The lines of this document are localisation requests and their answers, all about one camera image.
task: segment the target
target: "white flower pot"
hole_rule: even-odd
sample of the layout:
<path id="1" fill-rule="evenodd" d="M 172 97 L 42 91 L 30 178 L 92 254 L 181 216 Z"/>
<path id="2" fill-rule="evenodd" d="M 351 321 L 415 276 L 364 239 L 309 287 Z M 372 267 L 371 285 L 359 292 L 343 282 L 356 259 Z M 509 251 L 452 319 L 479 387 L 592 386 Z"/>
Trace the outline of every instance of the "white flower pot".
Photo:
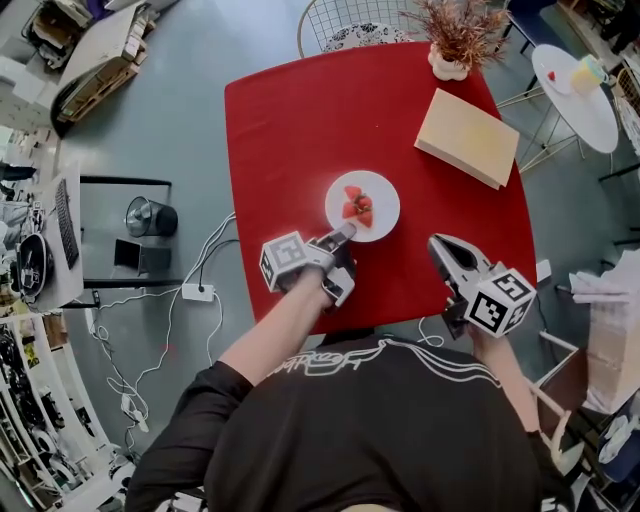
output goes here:
<path id="1" fill-rule="evenodd" d="M 433 74 L 440 80 L 464 80 L 469 74 L 469 68 L 459 62 L 448 62 L 442 58 L 435 44 L 429 51 L 429 64 L 433 68 Z"/>

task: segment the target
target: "gray floor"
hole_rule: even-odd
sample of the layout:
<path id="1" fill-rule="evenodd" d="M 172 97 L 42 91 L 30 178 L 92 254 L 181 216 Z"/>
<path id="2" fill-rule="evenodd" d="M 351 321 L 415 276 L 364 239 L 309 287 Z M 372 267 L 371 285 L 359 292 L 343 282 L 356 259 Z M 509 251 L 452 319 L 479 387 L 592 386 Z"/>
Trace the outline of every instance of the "gray floor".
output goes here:
<path id="1" fill-rule="evenodd" d="M 62 170 L 77 167 L 85 174 L 157 177 L 174 183 L 170 196 L 164 189 L 84 186 L 83 256 L 87 277 L 112 275 L 114 239 L 125 236 L 123 213 L 136 195 L 168 201 L 179 212 L 178 234 L 171 242 L 175 276 L 191 268 L 206 237 L 232 211 L 224 87 L 298 57 L 296 27 L 306 0 L 255 0 L 251 9 L 241 4 L 182 0 L 175 5 L 151 35 L 149 58 L 140 75 L 108 98 L 63 141 L 59 159 Z M 304 36 L 305 46 L 311 47 L 315 42 L 312 34 L 306 31 Z M 528 56 L 518 53 L 522 42 L 514 34 L 506 60 L 486 70 L 497 101 L 521 92 L 532 76 Z M 546 110 L 545 101 L 509 107 L 504 114 L 510 122 L 535 130 Z M 545 129 L 554 123 L 550 118 Z M 566 136 L 566 131 L 560 123 L 555 139 Z M 522 140 L 520 153 L 527 143 Z M 635 213 L 631 209 L 636 203 L 635 175 L 611 180 L 602 187 L 597 178 L 608 172 L 608 157 L 585 151 L 586 159 L 582 160 L 574 145 L 524 176 L 536 256 L 551 261 L 554 282 L 566 283 L 571 270 L 598 270 L 598 261 L 604 256 L 617 258 L 611 242 L 626 236 L 626 226 Z M 621 142 L 615 153 L 616 166 L 634 158 L 628 143 Z M 227 236 L 234 234 L 235 227 L 231 227 Z M 122 271 L 116 273 L 118 277 L 124 275 Z M 237 246 L 225 248 L 215 262 L 207 265 L 205 280 L 215 283 L 224 302 L 224 324 L 212 340 L 215 358 L 253 324 Z M 110 303 L 137 293 L 142 292 L 112 291 L 101 296 L 103 303 Z M 551 331 L 584 344 L 587 310 L 557 297 L 551 284 L 542 288 L 541 299 Z M 115 350 L 114 360 L 128 379 L 135 380 L 143 369 L 157 363 L 164 348 L 169 303 L 170 296 L 148 298 L 102 315 Z M 150 444 L 166 425 L 182 389 L 196 371 L 207 366 L 205 340 L 218 321 L 217 311 L 211 304 L 177 301 L 169 354 L 162 369 L 145 377 L 139 388 L 151 413 L 150 433 L 136 431 L 136 449 L 142 451 Z M 105 382 L 107 376 L 113 376 L 111 366 L 98 342 L 88 335 L 83 313 L 68 312 L 66 317 L 98 415 L 112 441 L 121 444 L 128 420 L 119 412 L 118 395 Z M 417 337 L 416 323 L 384 326 L 381 330 Z M 445 331 L 439 318 L 430 319 L 427 325 L 429 332 Z M 536 336 L 541 328 L 540 317 L 533 311 L 526 325 L 512 336 L 523 368 L 531 377 L 541 375 L 549 364 Z M 464 343 L 448 345 L 465 347 Z"/>

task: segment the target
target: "beige box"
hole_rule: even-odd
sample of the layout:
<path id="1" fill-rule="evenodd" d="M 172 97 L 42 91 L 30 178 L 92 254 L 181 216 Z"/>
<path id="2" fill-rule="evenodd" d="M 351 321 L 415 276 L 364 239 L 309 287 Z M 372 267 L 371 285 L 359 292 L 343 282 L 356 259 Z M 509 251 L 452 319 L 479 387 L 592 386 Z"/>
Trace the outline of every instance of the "beige box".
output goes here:
<path id="1" fill-rule="evenodd" d="M 509 181 L 519 136 L 492 115 L 436 89 L 414 146 L 498 189 Z"/>

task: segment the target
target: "keyboard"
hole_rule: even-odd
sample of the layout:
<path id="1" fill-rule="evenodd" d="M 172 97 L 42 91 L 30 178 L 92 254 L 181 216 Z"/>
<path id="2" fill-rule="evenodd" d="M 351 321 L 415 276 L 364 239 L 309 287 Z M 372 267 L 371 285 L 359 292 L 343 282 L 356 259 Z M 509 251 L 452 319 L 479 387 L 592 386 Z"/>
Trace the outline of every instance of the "keyboard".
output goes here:
<path id="1" fill-rule="evenodd" d="M 78 250 L 78 244 L 76 243 L 76 236 L 73 233 L 66 179 L 61 180 L 58 184 L 58 188 L 56 189 L 56 212 L 58 213 L 58 226 L 60 227 L 64 256 L 67 259 L 69 269 L 71 269 L 78 260 L 80 251 Z"/>

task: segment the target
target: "sliced strawberry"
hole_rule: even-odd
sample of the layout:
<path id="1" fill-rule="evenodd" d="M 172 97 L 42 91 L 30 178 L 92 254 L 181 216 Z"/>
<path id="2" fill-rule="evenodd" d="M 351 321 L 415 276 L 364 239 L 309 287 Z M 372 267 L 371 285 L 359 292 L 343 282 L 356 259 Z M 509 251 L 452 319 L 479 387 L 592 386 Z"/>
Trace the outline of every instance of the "sliced strawberry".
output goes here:
<path id="1" fill-rule="evenodd" d="M 370 228 L 371 225 L 373 224 L 373 212 L 369 210 L 369 211 L 358 214 L 358 220 L 360 221 L 361 224 Z"/>
<path id="2" fill-rule="evenodd" d="M 371 209 L 373 207 L 373 201 L 369 196 L 362 194 L 356 199 L 356 205 L 361 210 L 364 210 L 365 208 Z"/>
<path id="3" fill-rule="evenodd" d="M 360 187 L 354 187 L 353 185 L 347 185 L 344 187 L 344 191 L 351 201 L 355 201 L 356 197 L 362 194 L 362 189 Z"/>
<path id="4" fill-rule="evenodd" d="M 342 206 L 342 218 L 348 219 L 350 217 L 355 217 L 356 215 L 358 215 L 356 205 L 353 203 L 344 203 Z"/>

